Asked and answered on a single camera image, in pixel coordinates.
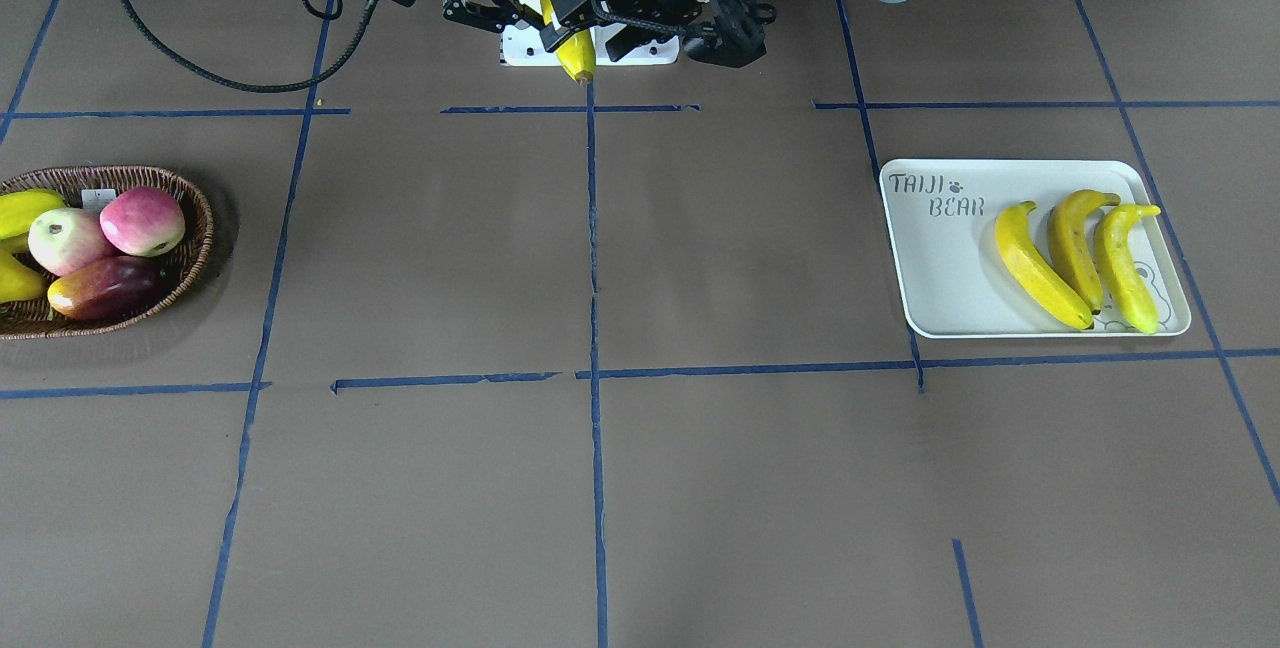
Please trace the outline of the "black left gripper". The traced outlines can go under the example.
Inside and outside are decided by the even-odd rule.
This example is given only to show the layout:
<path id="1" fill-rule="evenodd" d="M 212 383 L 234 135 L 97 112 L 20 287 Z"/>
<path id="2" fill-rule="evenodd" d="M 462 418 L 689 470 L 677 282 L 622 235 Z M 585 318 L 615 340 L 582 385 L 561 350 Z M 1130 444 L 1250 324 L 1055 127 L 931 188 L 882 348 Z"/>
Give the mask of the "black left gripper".
<path id="1" fill-rule="evenodd" d="M 695 63 L 744 68 L 767 54 L 774 6 L 760 0 L 620 0 L 628 23 L 605 38 L 608 63 L 660 63 L 660 45 L 677 38 Z"/>

